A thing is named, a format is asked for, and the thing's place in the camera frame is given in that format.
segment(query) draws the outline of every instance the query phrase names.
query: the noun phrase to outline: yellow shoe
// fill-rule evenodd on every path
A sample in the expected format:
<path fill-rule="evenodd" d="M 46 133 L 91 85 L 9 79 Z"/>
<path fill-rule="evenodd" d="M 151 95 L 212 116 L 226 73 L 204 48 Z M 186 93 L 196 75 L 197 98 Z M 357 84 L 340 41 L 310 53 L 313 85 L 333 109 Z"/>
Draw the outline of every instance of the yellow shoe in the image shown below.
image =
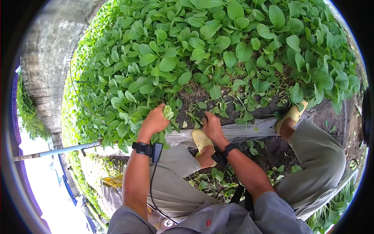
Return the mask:
<path fill-rule="evenodd" d="M 194 129 L 192 131 L 192 138 L 195 141 L 195 144 L 197 146 L 197 149 L 199 150 L 199 153 L 201 153 L 201 150 L 207 145 L 212 145 L 213 153 L 215 153 L 213 142 L 205 135 L 203 130 Z"/>
<path fill-rule="evenodd" d="M 276 125 L 275 125 L 275 130 L 277 131 L 277 133 L 279 134 L 279 131 L 281 130 L 281 126 L 282 126 L 282 123 L 285 119 L 291 117 L 291 119 L 293 121 L 295 121 L 295 124 L 294 126 L 297 124 L 297 122 L 299 121 L 300 119 L 300 116 L 301 114 L 304 112 L 305 108 L 307 107 L 308 103 L 303 100 L 302 102 L 300 102 L 300 104 L 303 104 L 304 105 L 304 109 L 300 112 L 299 111 L 299 107 L 296 106 L 296 105 L 293 105 L 291 106 L 291 108 L 288 110 L 287 114 L 283 117 L 282 120 L 279 120 Z"/>

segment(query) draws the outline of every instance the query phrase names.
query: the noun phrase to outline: concrete wall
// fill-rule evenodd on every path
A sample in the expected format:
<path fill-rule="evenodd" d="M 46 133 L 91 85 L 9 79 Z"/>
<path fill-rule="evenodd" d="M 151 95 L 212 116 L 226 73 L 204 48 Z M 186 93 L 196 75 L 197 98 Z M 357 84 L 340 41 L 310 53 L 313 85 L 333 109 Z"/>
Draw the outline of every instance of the concrete wall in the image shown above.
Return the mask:
<path fill-rule="evenodd" d="M 71 53 L 105 0 L 51 0 L 26 36 L 21 71 L 51 134 L 61 132 L 61 102 Z"/>

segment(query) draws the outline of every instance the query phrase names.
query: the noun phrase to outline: purple tarp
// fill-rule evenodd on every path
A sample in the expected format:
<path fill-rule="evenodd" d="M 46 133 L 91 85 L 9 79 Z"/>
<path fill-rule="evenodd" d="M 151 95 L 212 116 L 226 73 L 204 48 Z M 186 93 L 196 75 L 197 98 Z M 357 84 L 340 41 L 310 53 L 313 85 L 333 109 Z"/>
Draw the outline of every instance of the purple tarp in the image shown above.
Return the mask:
<path fill-rule="evenodd" d="M 16 62 L 16 67 L 19 67 L 19 60 L 17 60 Z M 23 155 L 23 152 L 18 147 L 21 144 L 21 135 L 19 133 L 18 118 L 17 118 L 17 84 L 18 84 L 18 73 L 15 72 L 14 78 L 13 78 L 13 88 L 12 88 L 12 119 L 13 119 L 14 136 L 15 136 L 17 145 L 13 146 L 13 155 L 21 156 Z M 25 162 L 24 161 L 15 162 L 15 165 L 18 171 L 19 178 L 23 185 L 23 188 L 26 194 L 28 195 L 30 202 L 33 204 L 36 213 L 41 217 L 43 213 L 38 203 L 36 202 L 33 191 L 31 190 L 31 186 L 27 178 Z M 44 225 L 49 229 L 47 222 L 42 218 L 40 219 L 44 223 Z"/>

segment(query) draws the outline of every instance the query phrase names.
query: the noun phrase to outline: pipe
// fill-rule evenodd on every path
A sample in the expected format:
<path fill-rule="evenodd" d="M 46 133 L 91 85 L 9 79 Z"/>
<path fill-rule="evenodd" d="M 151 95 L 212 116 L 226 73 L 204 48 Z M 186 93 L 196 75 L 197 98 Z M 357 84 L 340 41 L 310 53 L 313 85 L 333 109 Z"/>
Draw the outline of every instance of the pipe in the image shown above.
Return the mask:
<path fill-rule="evenodd" d="M 57 154 L 61 154 L 61 153 L 67 153 L 67 152 L 71 152 L 71 151 L 74 151 L 74 150 L 92 148 L 92 147 L 96 147 L 96 146 L 99 146 L 99 145 L 101 145 L 101 141 L 91 142 L 91 143 L 87 143 L 87 144 L 83 144 L 83 145 L 75 145 L 75 146 L 66 147 L 66 148 L 54 149 L 54 150 L 51 150 L 51 151 L 45 151 L 45 152 L 41 152 L 41 153 L 37 153 L 37 154 L 16 156 L 16 157 L 13 158 L 13 160 L 15 162 L 17 162 L 17 161 L 23 161 L 23 160 L 26 160 L 26 159 L 30 159 L 30 158 L 46 157 L 46 156 L 57 155 Z"/>

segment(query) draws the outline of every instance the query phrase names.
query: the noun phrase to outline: pant leg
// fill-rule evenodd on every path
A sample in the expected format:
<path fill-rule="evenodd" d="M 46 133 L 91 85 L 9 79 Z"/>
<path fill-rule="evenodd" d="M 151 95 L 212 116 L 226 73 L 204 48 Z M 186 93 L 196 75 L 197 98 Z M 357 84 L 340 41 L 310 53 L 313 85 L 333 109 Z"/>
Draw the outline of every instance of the pant leg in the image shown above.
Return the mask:
<path fill-rule="evenodd" d="M 340 144 L 309 120 L 303 120 L 289 144 L 302 170 L 286 175 L 275 185 L 278 195 L 295 210 L 298 218 L 319 209 L 336 190 L 346 164 Z"/>
<path fill-rule="evenodd" d="M 151 161 L 149 169 L 152 176 L 154 164 Z M 176 222 L 181 222 L 205 202 L 220 203 L 183 179 L 198 170 L 199 162 L 183 146 L 172 147 L 161 154 L 152 182 L 152 197 L 156 206 Z M 147 202 L 153 206 L 149 193 Z"/>

